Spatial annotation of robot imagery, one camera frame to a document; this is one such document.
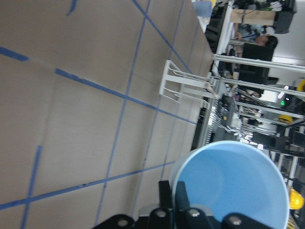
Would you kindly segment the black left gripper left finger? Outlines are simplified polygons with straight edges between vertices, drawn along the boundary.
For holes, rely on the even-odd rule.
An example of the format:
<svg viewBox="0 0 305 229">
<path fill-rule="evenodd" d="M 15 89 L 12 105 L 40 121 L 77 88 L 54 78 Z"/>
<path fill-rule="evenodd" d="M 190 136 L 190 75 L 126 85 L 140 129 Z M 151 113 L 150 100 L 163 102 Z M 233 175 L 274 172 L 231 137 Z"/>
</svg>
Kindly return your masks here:
<svg viewBox="0 0 305 229">
<path fill-rule="evenodd" d="M 168 180 L 159 181 L 159 207 L 163 209 L 172 210 L 172 191 Z"/>
</svg>

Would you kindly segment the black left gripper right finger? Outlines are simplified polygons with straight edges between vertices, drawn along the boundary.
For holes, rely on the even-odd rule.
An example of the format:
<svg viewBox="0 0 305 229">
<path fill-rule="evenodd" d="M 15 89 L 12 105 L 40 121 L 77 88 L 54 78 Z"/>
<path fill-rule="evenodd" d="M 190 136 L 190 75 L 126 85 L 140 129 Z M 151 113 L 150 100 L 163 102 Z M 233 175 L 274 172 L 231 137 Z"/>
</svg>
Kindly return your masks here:
<svg viewBox="0 0 305 229">
<path fill-rule="evenodd" d="M 178 181 L 175 193 L 175 205 L 177 211 L 186 211 L 190 209 L 186 186 L 183 181 Z"/>
</svg>

